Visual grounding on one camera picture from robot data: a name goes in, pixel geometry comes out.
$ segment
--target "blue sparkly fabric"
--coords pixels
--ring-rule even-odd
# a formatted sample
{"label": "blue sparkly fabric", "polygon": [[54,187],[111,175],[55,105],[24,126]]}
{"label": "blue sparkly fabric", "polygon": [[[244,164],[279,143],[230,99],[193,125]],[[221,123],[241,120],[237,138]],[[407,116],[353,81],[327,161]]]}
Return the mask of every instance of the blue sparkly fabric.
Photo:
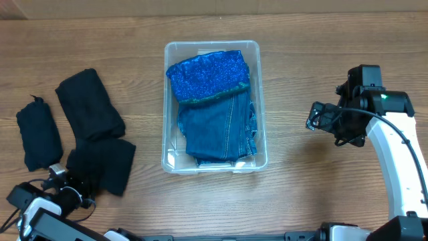
{"label": "blue sparkly fabric", "polygon": [[239,50],[183,60],[171,66],[167,76],[181,104],[205,102],[249,88],[249,68]]}

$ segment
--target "black cloth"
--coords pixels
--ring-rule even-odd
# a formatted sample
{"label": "black cloth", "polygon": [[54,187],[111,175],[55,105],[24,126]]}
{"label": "black cloth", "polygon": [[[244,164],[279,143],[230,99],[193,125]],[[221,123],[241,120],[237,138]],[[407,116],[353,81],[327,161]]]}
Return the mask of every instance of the black cloth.
{"label": "black cloth", "polygon": [[117,139],[125,134],[125,124],[96,71],[84,70],[64,80],[56,93],[76,138],[67,168],[91,177],[99,174],[99,188],[122,195],[136,147]]}
{"label": "black cloth", "polygon": [[94,69],[64,80],[55,91],[77,139],[96,141],[125,135],[125,124]]}
{"label": "black cloth", "polygon": [[64,153],[49,105],[40,97],[16,114],[29,171],[60,162]]}
{"label": "black cloth", "polygon": [[128,183],[135,146],[122,139],[85,141],[78,139],[68,156],[67,168],[91,175],[101,173],[100,188],[122,195]]}

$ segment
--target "metal bracket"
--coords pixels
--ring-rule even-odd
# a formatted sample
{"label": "metal bracket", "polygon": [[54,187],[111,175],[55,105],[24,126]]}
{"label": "metal bracket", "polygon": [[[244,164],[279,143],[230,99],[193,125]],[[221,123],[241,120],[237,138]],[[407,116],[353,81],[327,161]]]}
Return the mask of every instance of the metal bracket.
{"label": "metal bracket", "polygon": [[284,236],[285,241],[315,241],[315,232],[302,231],[302,232],[286,232]]}

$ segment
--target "denim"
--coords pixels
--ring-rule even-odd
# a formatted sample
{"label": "denim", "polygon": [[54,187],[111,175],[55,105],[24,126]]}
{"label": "denim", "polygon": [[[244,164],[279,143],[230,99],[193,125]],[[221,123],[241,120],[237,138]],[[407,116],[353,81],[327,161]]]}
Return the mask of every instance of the denim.
{"label": "denim", "polygon": [[250,91],[209,103],[179,105],[177,124],[187,139],[186,153],[198,164],[236,161],[257,153],[257,122]]}

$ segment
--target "clear plastic bin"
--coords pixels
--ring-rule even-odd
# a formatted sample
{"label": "clear plastic bin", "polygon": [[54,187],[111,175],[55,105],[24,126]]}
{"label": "clear plastic bin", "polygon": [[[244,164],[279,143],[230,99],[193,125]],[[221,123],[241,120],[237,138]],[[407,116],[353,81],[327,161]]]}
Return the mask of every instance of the clear plastic bin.
{"label": "clear plastic bin", "polygon": [[[165,75],[170,66],[187,58],[216,51],[241,50],[249,66],[251,100],[257,115],[255,144],[257,155],[239,159],[235,164],[203,164],[198,166],[195,158],[186,154],[186,138],[177,126],[179,104],[171,90],[171,81]],[[268,166],[269,156],[265,136],[265,103],[261,85],[259,45],[255,41],[221,42],[171,42],[165,47],[165,87],[163,97],[162,167],[169,173],[196,174],[208,171],[232,171],[249,173],[262,171]]]}

